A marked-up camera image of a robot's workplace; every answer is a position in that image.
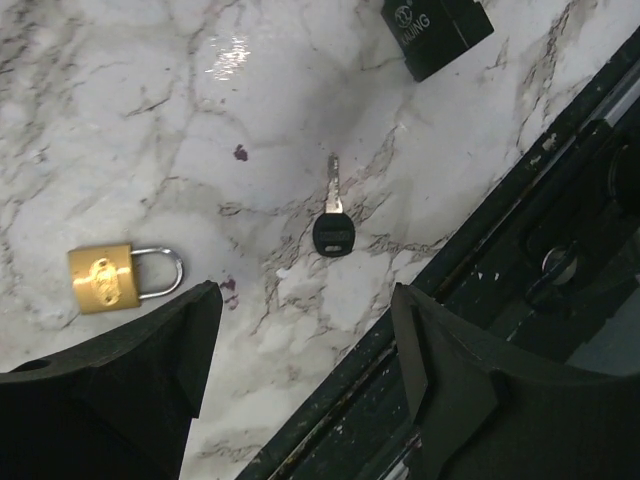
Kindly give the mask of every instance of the key head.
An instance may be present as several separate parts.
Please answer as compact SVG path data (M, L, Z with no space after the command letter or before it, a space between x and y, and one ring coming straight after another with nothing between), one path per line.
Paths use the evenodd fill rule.
M323 213L313 225L313 243L324 257L343 257L353 251L356 227L344 213Z

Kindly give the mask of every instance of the padlock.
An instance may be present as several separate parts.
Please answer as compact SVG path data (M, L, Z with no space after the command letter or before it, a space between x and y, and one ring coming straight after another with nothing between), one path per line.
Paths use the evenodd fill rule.
M164 290L138 292L133 257L159 253L172 258L176 267L173 283ZM182 259L163 247L132 250L131 245L78 248L69 252L73 291L83 314L136 308L142 300L162 297L175 291L184 277Z

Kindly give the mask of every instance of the metal key blade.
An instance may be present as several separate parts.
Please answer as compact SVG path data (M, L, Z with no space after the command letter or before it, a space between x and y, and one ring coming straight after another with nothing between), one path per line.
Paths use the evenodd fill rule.
M326 213L342 213L340 199L340 158L335 153L329 155L329 191L327 192Z

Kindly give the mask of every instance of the black key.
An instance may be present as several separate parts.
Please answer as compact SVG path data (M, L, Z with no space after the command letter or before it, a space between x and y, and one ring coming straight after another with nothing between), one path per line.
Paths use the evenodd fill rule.
M340 199L340 160L329 156L329 192L325 213L313 225L313 244L325 257L343 257L353 251L356 243L356 227L342 211Z

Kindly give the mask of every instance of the black box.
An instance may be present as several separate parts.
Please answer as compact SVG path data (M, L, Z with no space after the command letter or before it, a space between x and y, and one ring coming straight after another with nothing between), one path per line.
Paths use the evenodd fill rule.
M474 0L386 0L382 16L417 82L493 33L484 8Z

